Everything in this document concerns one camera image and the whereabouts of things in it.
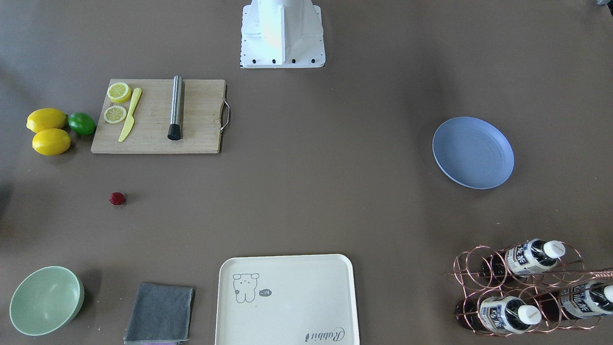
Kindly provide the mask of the blue plate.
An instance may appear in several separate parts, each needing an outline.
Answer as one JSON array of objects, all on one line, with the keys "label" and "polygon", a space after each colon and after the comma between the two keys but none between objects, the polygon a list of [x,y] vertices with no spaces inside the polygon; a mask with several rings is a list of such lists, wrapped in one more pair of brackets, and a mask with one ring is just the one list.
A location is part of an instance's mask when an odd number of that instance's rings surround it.
[{"label": "blue plate", "polygon": [[514,151],[497,127],[472,116],[443,122],[435,131],[436,164],[455,183],[477,190],[505,183],[514,171]]}]

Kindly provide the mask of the red strawberry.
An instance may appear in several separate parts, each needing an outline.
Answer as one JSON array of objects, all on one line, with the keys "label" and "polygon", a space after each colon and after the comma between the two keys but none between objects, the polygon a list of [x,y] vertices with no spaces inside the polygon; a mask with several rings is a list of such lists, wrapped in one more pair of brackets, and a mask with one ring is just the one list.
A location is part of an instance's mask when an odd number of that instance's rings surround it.
[{"label": "red strawberry", "polygon": [[126,198],[125,195],[120,192],[113,192],[110,195],[109,202],[114,206],[123,205],[126,202]]}]

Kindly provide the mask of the cream rabbit tray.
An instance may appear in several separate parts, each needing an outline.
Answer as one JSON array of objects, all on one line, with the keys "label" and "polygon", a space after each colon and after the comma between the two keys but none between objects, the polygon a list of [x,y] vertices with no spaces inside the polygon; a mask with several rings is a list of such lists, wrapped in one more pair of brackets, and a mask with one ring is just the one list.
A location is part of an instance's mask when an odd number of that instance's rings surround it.
[{"label": "cream rabbit tray", "polygon": [[236,257],[219,271],[217,345],[358,345],[354,270],[342,254]]}]

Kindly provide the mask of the steel muddler black tip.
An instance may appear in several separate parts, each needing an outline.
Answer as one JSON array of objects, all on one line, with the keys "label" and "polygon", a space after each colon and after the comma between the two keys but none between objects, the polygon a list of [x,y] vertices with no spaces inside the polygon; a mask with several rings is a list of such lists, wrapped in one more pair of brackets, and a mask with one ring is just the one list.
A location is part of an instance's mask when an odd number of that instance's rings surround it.
[{"label": "steel muddler black tip", "polygon": [[171,95],[170,125],[167,138],[170,140],[182,139],[182,108],[184,99],[184,81],[182,76],[173,77]]}]

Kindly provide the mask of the wooden cutting board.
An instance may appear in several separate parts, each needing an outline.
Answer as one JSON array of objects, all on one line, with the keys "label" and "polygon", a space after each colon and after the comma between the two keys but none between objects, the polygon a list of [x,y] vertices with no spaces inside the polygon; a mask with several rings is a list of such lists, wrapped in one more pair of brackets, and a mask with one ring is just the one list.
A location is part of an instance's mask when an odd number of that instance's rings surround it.
[{"label": "wooden cutting board", "polygon": [[221,127],[227,91],[225,80],[186,79],[183,86],[182,138],[170,140],[171,79],[125,79],[129,87],[143,93],[136,106],[135,125],[119,142],[123,124],[109,124],[99,118],[92,153],[107,154],[203,154],[219,153]]}]

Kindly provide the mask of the yellow plastic knife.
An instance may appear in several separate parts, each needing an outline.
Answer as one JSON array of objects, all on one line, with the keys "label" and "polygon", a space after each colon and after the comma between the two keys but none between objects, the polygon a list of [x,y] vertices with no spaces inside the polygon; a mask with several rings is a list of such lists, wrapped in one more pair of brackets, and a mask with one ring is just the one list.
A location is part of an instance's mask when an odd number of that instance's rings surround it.
[{"label": "yellow plastic knife", "polygon": [[125,123],[123,125],[122,130],[121,130],[120,137],[118,138],[118,142],[125,141],[127,136],[131,133],[131,130],[132,130],[134,124],[135,124],[134,112],[136,110],[136,107],[138,105],[138,102],[139,102],[141,96],[142,96],[142,89],[141,88],[135,88],[132,91],[131,100],[130,100],[130,104],[129,104],[129,109],[127,111],[127,115],[126,115],[126,118],[125,118]]}]

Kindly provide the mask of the lemon slice on board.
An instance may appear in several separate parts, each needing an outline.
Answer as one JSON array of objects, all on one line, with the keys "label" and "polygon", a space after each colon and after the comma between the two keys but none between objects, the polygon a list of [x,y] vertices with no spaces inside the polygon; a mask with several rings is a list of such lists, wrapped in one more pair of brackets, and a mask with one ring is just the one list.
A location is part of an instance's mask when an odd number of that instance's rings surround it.
[{"label": "lemon slice on board", "polygon": [[126,117],[127,110],[120,105],[112,105],[103,113],[103,118],[108,124],[118,124],[125,120]]}]

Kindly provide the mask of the grey folded cloth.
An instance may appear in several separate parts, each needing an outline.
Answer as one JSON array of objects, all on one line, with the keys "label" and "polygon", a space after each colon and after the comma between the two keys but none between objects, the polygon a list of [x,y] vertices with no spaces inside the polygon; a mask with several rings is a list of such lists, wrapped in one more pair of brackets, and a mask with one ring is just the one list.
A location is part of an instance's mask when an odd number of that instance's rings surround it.
[{"label": "grey folded cloth", "polygon": [[125,331],[125,345],[188,341],[192,300],[192,287],[140,284]]}]

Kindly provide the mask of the lemon half on board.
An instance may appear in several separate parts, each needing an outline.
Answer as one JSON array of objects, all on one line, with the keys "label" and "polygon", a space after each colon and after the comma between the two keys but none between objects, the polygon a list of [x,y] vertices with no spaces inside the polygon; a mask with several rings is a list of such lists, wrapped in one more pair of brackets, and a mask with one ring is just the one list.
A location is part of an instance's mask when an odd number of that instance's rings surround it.
[{"label": "lemon half on board", "polygon": [[106,95],[113,103],[124,103],[131,99],[132,89],[123,81],[112,83],[107,88]]}]

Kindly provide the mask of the green lime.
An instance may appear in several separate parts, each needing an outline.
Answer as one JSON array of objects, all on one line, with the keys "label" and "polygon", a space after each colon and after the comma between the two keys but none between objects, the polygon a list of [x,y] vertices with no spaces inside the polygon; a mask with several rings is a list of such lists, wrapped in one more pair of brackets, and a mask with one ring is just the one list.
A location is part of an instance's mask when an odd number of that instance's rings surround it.
[{"label": "green lime", "polygon": [[77,135],[89,136],[96,131],[96,123],[94,120],[84,112],[75,112],[67,118],[68,126]]}]

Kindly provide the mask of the lower tea bottle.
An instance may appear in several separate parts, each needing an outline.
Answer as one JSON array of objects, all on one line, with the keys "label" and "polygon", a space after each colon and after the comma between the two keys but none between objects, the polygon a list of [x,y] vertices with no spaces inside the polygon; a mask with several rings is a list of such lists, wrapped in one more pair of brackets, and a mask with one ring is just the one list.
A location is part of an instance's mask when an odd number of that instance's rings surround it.
[{"label": "lower tea bottle", "polygon": [[613,313],[613,287],[597,280],[544,293],[536,298],[548,321],[573,321]]},{"label": "lower tea bottle", "polygon": [[523,334],[542,321],[537,307],[513,296],[460,301],[454,314],[462,327],[494,335]]}]

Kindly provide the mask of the tea bottle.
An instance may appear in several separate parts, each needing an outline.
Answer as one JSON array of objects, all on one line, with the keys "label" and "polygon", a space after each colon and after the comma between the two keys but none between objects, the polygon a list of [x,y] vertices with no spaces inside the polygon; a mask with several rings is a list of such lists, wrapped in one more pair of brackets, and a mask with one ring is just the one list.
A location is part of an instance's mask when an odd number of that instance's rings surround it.
[{"label": "tea bottle", "polygon": [[480,275],[495,282],[524,280],[554,268],[566,253],[561,241],[533,239],[506,250],[497,251],[481,265]]},{"label": "tea bottle", "polygon": [[513,296],[460,301],[454,314],[462,327],[494,335],[523,334],[542,321],[537,307]]},{"label": "tea bottle", "polygon": [[613,287],[597,280],[544,293],[536,298],[548,321],[573,321],[613,313]]}]

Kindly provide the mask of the top tea bottle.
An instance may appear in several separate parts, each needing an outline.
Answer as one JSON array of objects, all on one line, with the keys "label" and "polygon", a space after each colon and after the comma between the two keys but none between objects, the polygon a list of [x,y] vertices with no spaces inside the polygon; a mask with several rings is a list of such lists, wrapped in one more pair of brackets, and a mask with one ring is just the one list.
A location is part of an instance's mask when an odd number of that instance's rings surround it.
[{"label": "top tea bottle", "polygon": [[497,251],[481,265],[480,275],[495,282],[524,280],[554,268],[566,253],[561,241],[533,239],[506,250]]}]

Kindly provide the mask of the yellow lemon lower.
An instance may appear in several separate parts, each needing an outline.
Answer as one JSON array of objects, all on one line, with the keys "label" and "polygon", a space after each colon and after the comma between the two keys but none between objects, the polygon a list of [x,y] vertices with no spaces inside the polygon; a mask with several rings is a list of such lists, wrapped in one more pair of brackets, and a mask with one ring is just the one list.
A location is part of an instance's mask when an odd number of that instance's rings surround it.
[{"label": "yellow lemon lower", "polygon": [[39,154],[54,156],[64,153],[69,149],[71,139],[68,133],[62,129],[50,128],[35,134],[32,147]]}]

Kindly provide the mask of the yellow lemon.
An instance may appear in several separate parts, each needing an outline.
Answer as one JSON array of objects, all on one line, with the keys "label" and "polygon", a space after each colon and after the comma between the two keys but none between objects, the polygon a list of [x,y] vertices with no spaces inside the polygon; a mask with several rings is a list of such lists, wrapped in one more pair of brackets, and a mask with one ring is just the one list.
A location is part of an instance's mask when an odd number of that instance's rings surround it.
[{"label": "yellow lemon", "polygon": [[35,134],[32,147],[39,154],[54,156],[64,153],[69,149],[71,139],[68,133],[62,129],[50,128]]},{"label": "yellow lemon", "polygon": [[33,133],[46,129],[62,129],[67,125],[67,115],[56,108],[42,108],[28,115],[26,127]]}]

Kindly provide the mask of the yellow lemon upper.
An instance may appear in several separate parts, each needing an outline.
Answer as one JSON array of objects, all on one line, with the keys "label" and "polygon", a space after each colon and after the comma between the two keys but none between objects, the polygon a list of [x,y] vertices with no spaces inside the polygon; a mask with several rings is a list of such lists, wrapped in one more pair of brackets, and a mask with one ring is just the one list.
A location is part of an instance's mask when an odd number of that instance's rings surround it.
[{"label": "yellow lemon upper", "polygon": [[67,125],[67,115],[56,108],[42,108],[28,115],[26,127],[33,133],[46,129],[62,129]]}]

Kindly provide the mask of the green bowl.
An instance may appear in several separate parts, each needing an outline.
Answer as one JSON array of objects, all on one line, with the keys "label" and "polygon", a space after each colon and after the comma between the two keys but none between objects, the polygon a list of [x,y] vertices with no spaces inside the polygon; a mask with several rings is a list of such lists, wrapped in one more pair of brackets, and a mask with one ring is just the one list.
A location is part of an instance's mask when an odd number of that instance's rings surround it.
[{"label": "green bowl", "polygon": [[50,334],[74,319],[84,299],[84,285],[70,269],[62,266],[40,268],[15,290],[10,303],[10,320],[22,334]]}]

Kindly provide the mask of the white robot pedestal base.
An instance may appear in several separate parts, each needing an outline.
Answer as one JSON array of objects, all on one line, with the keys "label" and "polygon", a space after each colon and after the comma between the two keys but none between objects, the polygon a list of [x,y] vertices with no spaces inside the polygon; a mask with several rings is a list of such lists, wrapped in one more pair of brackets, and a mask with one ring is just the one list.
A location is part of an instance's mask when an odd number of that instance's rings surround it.
[{"label": "white robot pedestal base", "polygon": [[253,0],[243,7],[241,68],[321,68],[325,63],[319,6],[310,0]]}]

